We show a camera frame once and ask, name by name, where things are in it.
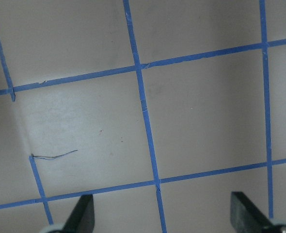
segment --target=vertical blue tape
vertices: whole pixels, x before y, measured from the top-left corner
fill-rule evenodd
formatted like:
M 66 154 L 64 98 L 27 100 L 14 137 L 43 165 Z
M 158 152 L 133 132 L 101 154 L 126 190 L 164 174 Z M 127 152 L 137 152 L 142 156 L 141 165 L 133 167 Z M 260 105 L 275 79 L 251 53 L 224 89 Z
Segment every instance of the vertical blue tape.
M 161 198 L 160 180 L 159 180 L 158 169 L 157 169 L 157 162 L 156 162 L 156 156 L 155 156 L 152 130 L 151 130 L 151 126 L 150 126 L 149 115 L 148 115 L 148 110 L 147 110 L 147 105 L 146 105 L 141 63 L 140 63 L 137 43 L 136 43 L 135 36 L 134 36 L 134 30 L 133 30 L 129 1 L 123 0 L 123 3 L 124 3 L 124 10 L 125 10 L 125 16 L 126 16 L 126 21 L 127 21 L 130 45 L 131 45 L 131 50 L 132 50 L 132 54 L 133 54 L 134 65 L 136 68 L 137 79 L 138 79 L 139 94 L 140 94 L 143 118 L 144 118 L 144 123 L 145 123 L 149 153 L 150 153 L 150 157 L 151 157 L 154 181 L 155 181 L 155 186 L 156 186 L 156 196 L 157 196 L 160 223 L 161 223 L 162 232 L 166 233 L 167 228 L 166 228 L 166 222 L 165 222 L 163 204 L 162 204 L 162 198 Z
M 45 196 L 45 192 L 44 192 L 44 189 L 43 189 L 43 186 L 42 186 L 40 175 L 38 174 L 36 163 L 35 163 L 34 159 L 32 158 L 32 156 L 29 156 L 29 161 L 30 161 L 30 164 L 31 164 L 31 168 L 32 168 L 34 177 L 35 177 L 35 181 L 36 181 L 36 185 L 37 185 L 37 188 L 38 188 L 38 192 L 40 193 L 40 196 L 41 196 L 41 199 L 42 199 L 42 202 L 43 202 L 43 205 L 44 205 L 44 209 L 45 209 L 45 212 L 46 212 L 48 223 L 50 225 L 52 225 L 54 223 L 53 223 L 52 216 L 51 216 L 51 213 L 50 213 L 50 210 L 49 210 L 48 202 L 47 202 L 47 199 L 46 199 L 46 196 Z
M 0 41 L 0 61 L 1 61 L 3 72 L 6 78 L 7 86 L 9 88 L 9 93 L 11 94 L 12 101 L 15 101 L 15 92 L 13 89 L 13 82 L 12 82 L 11 76 L 9 75 L 9 71 L 8 71 L 6 61 L 5 61 L 5 56 L 3 53 L 1 41 Z
M 270 125 L 270 93 L 269 93 L 269 65 L 268 42 L 265 0 L 259 0 L 261 40 L 263 44 L 263 75 L 266 121 L 266 150 L 267 150 L 267 176 L 268 176 L 268 207 L 269 218 L 273 218 L 273 180 L 272 180 L 272 151 L 271 151 L 271 125 Z

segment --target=gray floor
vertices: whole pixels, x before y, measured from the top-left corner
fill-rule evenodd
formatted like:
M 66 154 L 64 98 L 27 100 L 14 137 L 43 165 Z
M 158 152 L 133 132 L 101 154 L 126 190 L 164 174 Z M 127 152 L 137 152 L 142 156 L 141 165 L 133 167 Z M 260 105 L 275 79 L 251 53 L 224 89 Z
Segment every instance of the gray floor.
M 0 232 L 65 222 L 80 192 L 95 233 L 233 233 L 238 190 L 286 220 L 286 0 L 265 2 L 268 42 L 263 2 L 129 0 L 127 22 L 121 0 L 0 0 Z M 73 150 L 34 158 L 41 196 L 29 156 Z

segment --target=black object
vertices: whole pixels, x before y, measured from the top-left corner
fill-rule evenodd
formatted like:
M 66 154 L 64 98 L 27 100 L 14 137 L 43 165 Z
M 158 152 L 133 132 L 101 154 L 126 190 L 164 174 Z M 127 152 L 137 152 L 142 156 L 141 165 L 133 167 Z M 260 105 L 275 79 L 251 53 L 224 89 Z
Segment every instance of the black object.
M 286 225 L 273 225 L 243 192 L 231 193 L 230 222 L 237 233 L 286 233 Z
M 92 233 L 95 227 L 93 195 L 80 197 L 62 230 L 49 233 Z

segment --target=blue grid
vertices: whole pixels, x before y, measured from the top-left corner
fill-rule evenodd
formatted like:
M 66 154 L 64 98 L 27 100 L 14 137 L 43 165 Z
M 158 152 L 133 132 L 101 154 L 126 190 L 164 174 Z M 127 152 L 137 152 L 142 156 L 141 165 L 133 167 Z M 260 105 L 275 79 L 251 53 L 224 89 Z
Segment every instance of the blue grid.
M 13 83 L 10 78 L 10 74 L 8 72 L 8 68 L 6 65 L 5 56 L 3 54 L 1 41 L 0 41 L 0 61 L 1 61 L 3 72 L 5 75 L 6 81 L 7 81 L 7 85 L 8 85 L 7 89 L 0 90 L 0 96 L 10 94 L 12 101 L 15 101 L 15 92 L 19 92 L 19 91 L 31 90 L 31 89 L 36 89 L 36 88 L 41 88 L 41 87 L 46 87 L 46 86 L 58 85 L 58 84 L 63 84 L 63 83 L 71 83 L 71 82 L 77 82 L 77 81 L 86 80 L 86 79 L 93 79 L 93 78 L 98 78 L 98 77 L 110 76 L 114 74 L 121 74 L 121 73 L 136 71 L 154 180 L 146 181 L 146 182 L 139 182 L 139 183 L 125 184 L 125 185 L 118 185 L 118 186 L 113 186 L 113 187 L 106 187 L 106 188 L 101 188 L 101 189 L 94 189 L 94 190 L 77 192 L 77 193 L 57 195 L 57 196 L 52 196 L 52 197 L 46 197 L 41 180 L 40 180 L 39 173 L 37 171 L 35 160 L 33 157 L 30 156 L 29 161 L 30 161 L 30 164 L 33 170 L 33 174 L 34 174 L 41 198 L 12 202 L 8 204 L 1 204 L 0 209 L 22 206 L 22 205 L 30 205 L 30 204 L 35 204 L 35 203 L 43 203 L 44 209 L 45 209 L 45 212 L 48 218 L 48 222 L 49 224 L 52 224 L 53 219 L 52 219 L 49 206 L 48 206 L 49 201 L 79 197 L 84 194 L 98 194 L 98 193 L 105 193 L 105 192 L 111 192 L 111 191 L 116 191 L 116 190 L 124 190 L 124 189 L 154 185 L 156 188 L 156 196 L 157 196 L 157 201 L 158 201 L 159 218 L 161 222 L 162 232 L 166 233 L 167 232 L 166 223 L 165 223 L 165 216 L 164 216 L 162 198 L 161 198 L 161 187 L 160 187 L 161 183 L 176 182 L 176 181 L 181 181 L 181 180 L 195 179 L 199 177 L 208 177 L 208 176 L 220 175 L 220 174 L 225 174 L 225 173 L 232 173 L 232 172 L 237 172 L 237 171 L 266 167 L 267 173 L 268 173 L 267 181 L 268 181 L 269 217 L 272 218 L 273 217 L 272 166 L 279 165 L 279 164 L 286 164 L 286 159 L 272 160 L 272 156 L 271 156 L 268 48 L 286 45 L 286 39 L 267 41 L 265 0 L 259 0 L 260 20 L 261 20 L 260 21 L 261 22 L 261 43 L 228 48 L 228 49 L 223 49 L 223 50 L 203 52 L 203 53 L 175 57 L 175 58 L 170 58 L 170 59 L 165 59 L 165 60 L 153 61 L 148 64 L 140 63 L 139 53 L 138 53 L 138 49 L 136 45 L 135 34 L 134 34 L 134 29 L 133 29 L 133 24 L 132 24 L 129 1 L 123 0 L 123 4 L 124 4 L 129 39 L 130 39 L 130 44 L 131 44 L 131 49 L 132 49 L 133 59 L 134 59 L 134 64 L 135 64 L 134 66 L 104 70 L 100 72 L 94 72 L 94 73 L 60 78 L 60 79 L 54 79 L 54 80 L 46 81 L 44 83 L 31 83 L 31 84 L 26 84 L 26 85 L 21 85 L 21 86 L 13 86 Z M 224 168 L 224 169 L 218 169 L 218 170 L 212 170 L 212 171 L 194 173 L 194 174 L 189 174 L 189 175 L 160 179 L 158 175 L 158 168 L 157 168 L 157 162 L 156 162 L 156 156 L 155 156 L 155 150 L 154 150 L 154 144 L 153 144 L 152 130 L 150 126 L 148 109 L 147 109 L 146 99 L 145 99 L 142 69 L 148 69 L 148 68 L 156 67 L 156 66 L 166 66 L 166 65 L 171 65 L 171 64 L 176 64 L 176 63 L 181 63 L 181 62 L 186 62 L 186 61 L 194 61 L 194 60 L 198 60 L 202 58 L 216 57 L 216 56 L 222 56 L 226 54 L 244 52 L 244 51 L 249 51 L 249 50 L 259 50 L 259 49 L 262 50 L 262 58 L 263 58 L 267 161 L 264 163 L 250 164 L 250 165 L 237 166 L 237 167 L 229 167 L 229 168 Z

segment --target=black plastic part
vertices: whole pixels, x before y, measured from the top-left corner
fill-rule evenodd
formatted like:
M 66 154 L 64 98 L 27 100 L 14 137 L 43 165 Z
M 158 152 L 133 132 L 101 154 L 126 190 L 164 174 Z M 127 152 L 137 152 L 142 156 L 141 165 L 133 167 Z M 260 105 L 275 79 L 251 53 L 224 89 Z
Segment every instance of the black plastic part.
M 243 192 L 231 193 L 230 222 L 237 233 L 283 233 L 286 225 L 273 225 Z
M 80 197 L 61 232 L 92 233 L 95 227 L 95 210 L 93 195 Z

